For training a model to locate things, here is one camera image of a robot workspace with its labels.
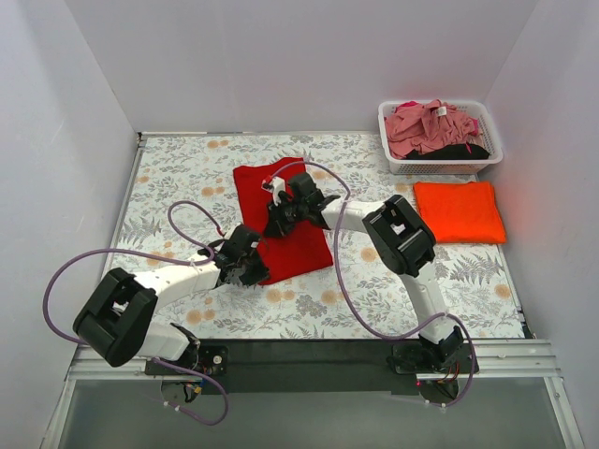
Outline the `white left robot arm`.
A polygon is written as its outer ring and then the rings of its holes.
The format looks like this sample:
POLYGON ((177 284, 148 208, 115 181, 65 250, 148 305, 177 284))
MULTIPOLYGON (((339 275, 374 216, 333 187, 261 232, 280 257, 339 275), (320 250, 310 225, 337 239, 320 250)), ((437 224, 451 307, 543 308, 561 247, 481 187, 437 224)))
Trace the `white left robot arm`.
POLYGON ((190 373, 200 366, 199 338, 183 326, 157 323, 155 313, 225 284, 266 281, 270 271, 258 252, 260 241, 259 233, 240 224, 181 265, 137 273, 114 268, 76 316, 73 330, 113 367, 136 356, 157 357, 180 374, 190 373))

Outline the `red t shirt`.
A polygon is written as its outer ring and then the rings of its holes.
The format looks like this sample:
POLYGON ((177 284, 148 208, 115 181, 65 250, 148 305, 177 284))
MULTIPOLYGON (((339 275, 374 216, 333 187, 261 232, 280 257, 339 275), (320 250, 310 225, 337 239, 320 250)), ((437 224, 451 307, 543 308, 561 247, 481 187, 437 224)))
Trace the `red t shirt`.
POLYGON ((272 193, 263 188, 271 176, 289 182, 305 171, 303 161, 294 157, 233 169, 243 223, 263 237, 257 247, 269 270, 269 278, 260 283, 263 286, 333 265, 323 230, 307 220, 294 221, 295 208, 284 202, 274 204, 272 193))

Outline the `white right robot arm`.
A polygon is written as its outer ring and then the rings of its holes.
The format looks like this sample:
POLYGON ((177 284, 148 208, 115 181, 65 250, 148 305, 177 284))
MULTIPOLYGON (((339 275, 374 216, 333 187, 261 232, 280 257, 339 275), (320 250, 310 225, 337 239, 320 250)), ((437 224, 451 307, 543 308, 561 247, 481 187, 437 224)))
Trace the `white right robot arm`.
POLYGON ((265 235, 288 236, 297 224, 308 222, 333 232, 333 259, 338 284, 358 322, 372 335, 399 342, 418 335, 424 364, 434 371, 454 369, 475 373, 472 340, 457 316, 448 311, 434 268, 436 239, 410 203, 400 195, 385 201, 361 202, 350 195, 325 196, 310 174, 284 181, 268 176, 262 189, 271 195, 265 235), (339 260, 343 230, 368 235, 380 260, 399 276, 416 314, 418 326, 400 336, 385 335, 368 325, 353 305, 344 285, 339 260))

